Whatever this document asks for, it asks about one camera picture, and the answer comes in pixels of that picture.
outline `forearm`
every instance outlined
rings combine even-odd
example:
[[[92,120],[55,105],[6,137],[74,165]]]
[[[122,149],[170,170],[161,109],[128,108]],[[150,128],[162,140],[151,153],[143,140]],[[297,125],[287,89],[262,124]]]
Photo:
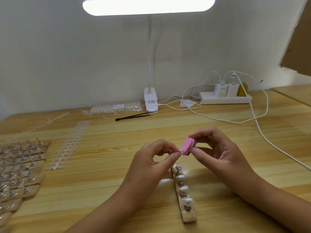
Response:
[[[115,232],[135,210],[136,206],[128,201],[124,194],[117,191],[65,233]]]
[[[311,232],[311,203],[269,184],[262,178],[240,196],[294,233]]]

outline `brown cardboard box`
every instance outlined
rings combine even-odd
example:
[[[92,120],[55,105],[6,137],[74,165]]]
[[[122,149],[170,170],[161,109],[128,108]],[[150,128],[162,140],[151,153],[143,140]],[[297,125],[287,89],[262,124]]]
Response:
[[[305,5],[280,66],[311,76],[311,0]]]

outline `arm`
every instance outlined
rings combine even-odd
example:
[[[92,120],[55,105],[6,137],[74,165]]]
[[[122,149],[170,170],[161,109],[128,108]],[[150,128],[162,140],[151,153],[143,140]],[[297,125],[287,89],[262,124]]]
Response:
[[[155,163],[155,155],[170,155]],[[115,232],[144,202],[163,175],[181,156],[178,148],[163,139],[145,144],[138,151],[119,189],[65,233]]]
[[[241,198],[295,233],[311,232],[311,203],[258,176],[236,144],[220,130],[203,129],[189,137],[211,147],[194,147],[191,152]]]

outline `desk lamp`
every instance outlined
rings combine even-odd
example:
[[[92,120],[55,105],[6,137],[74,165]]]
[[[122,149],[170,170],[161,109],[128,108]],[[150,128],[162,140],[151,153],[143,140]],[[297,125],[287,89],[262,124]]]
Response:
[[[144,89],[146,110],[157,113],[158,102],[156,90],[150,86],[151,72],[149,60],[149,46],[151,38],[150,14],[200,12],[210,9],[215,0],[86,0],[83,2],[84,10],[94,16],[107,15],[149,15],[147,60],[149,70],[148,87]]]

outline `black tweezers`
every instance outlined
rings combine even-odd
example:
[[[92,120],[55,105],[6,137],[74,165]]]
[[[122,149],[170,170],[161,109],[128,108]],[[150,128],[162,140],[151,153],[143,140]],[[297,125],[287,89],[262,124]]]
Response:
[[[131,116],[123,117],[123,118],[116,118],[116,121],[119,121],[121,119],[132,119],[132,118],[140,118],[140,117],[150,116],[150,115],[143,115],[143,114],[147,114],[147,113],[135,114],[135,115],[131,115]]]

